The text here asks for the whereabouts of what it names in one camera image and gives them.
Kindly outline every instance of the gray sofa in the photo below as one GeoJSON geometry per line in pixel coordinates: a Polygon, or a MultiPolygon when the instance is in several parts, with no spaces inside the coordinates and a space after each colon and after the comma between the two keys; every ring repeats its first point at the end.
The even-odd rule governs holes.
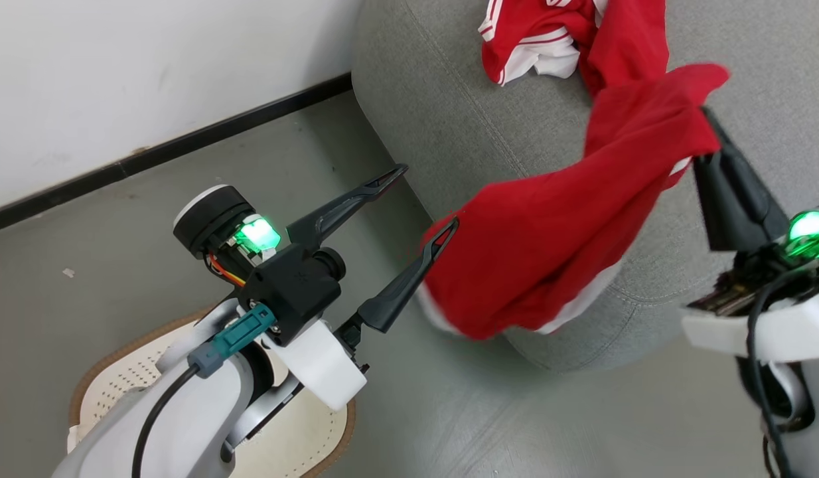
{"type": "MultiPolygon", "coordinates": [[[[788,214],[819,204],[819,3],[668,0],[670,67],[722,63],[732,79],[709,105],[788,214]]],[[[577,74],[483,73],[486,0],[369,0],[352,79],[359,104],[433,218],[483,185],[561,169],[580,157],[589,97],[577,74]]],[[[730,256],[711,254],[692,175],[664,193],[612,287],[553,335],[511,330],[555,372],[636,360],[680,332],[676,312],[730,256]]]]}

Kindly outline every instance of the red cloth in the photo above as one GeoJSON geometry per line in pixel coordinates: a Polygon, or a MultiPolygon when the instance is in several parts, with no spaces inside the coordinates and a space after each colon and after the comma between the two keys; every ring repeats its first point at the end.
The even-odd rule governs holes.
{"type": "MultiPolygon", "coordinates": [[[[700,106],[728,72],[695,64],[664,73],[664,3],[610,0],[595,29],[583,26],[589,7],[577,2],[567,5],[575,9],[531,21],[546,30],[562,22],[581,49],[581,73],[597,94],[585,156],[558,172],[483,188],[456,212],[460,228],[425,279],[428,299],[444,320],[473,339],[511,326],[555,329],[554,319],[601,272],[615,273],[661,191],[680,178],[683,171],[670,176],[673,166],[719,149],[700,106]],[[592,36],[579,37],[580,31],[592,36]]],[[[507,4],[493,42],[508,37],[507,4]]],[[[534,34],[528,29],[513,37],[534,34]]],[[[494,49],[484,45],[484,64],[488,48],[494,49]]],[[[424,241],[447,220],[434,224],[424,241]]]]}

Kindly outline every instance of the teal connector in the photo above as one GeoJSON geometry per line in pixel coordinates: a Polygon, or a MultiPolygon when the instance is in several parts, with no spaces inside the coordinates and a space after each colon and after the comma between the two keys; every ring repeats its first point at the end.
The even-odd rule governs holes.
{"type": "Polygon", "coordinates": [[[242,318],[212,339],[188,354],[188,365],[197,366],[197,376],[207,378],[224,365],[224,360],[234,356],[277,321],[271,309],[257,303],[242,318]]]}
{"type": "Polygon", "coordinates": [[[221,330],[212,339],[212,346],[226,360],[245,348],[245,345],[255,340],[276,321],[277,319],[273,316],[271,309],[257,303],[250,312],[247,312],[233,325],[221,330]]]}

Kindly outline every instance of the brown mat border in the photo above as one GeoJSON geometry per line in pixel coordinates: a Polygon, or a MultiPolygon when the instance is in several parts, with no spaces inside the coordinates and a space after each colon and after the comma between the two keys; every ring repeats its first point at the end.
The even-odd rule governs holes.
{"type": "MultiPolygon", "coordinates": [[[[203,311],[197,312],[192,315],[187,315],[187,317],[183,317],[179,320],[173,321],[172,323],[164,324],[163,326],[155,329],[153,332],[146,334],[132,342],[124,345],[119,350],[115,351],[109,356],[104,357],[103,360],[98,361],[94,366],[91,367],[88,372],[79,380],[79,384],[76,385],[75,390],[73,390],[73,397],[70,399],[70,410],[67,415],[67,424],[68,426],[77,426],[79,424],[79,415],[82,411],[82,397],[85,397],[85,392],[88,391],[88,387],[91,386],[91,382],[100,375],[108,366],[112,365],[121,358],[126,357],[127,355],[131,354],[131,352],[136,351],[139,347],[145,344],[149,344],[155,339],[160,338],[161,336],[165,335],[166,333],[173,332],[179,327],[184,326],[188,323],[193,323],[193,321],[197,321],[206,314],[209,313],[210,309],[203,309],[203,311]]],[[[301,478],[315,478],[316,476],[320,475],[326,469],[333,466],[334,463],[342,456],[342,453],[348,448],[348,445],[351,442],[351,438],[354,436],[354,426],[356,424],[356,399],[350,400],[348,403],[348,420],[345,423],[345,432],[342,433],[342,438],[339,439],[338,445],[336,448],[331,451],[323,460],[316,463],[316,465],[307,471],[306,473],[301,476],[301,478]]]]}

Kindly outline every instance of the green led light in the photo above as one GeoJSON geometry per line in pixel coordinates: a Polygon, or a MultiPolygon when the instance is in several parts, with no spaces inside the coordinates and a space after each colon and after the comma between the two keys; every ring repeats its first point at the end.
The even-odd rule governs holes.
{"type": "Polygon", "coordinates": [[[792,220],[789,239],[819,235],[819,211],[802,212],[792,220]]]}
{"type": "Polygon", "coordinates": [[[819,260],[819,211],[802,212],[792,220],[784,250],[792,257],[819,260]]]}
{"type": "Polygon", "coordinates": [[[236,241],[254,253],[259,253],[266,249],[276,248],[280,237],[265,218],[258,218],[242,226],[242,229],[236,233],[236,241]]]}

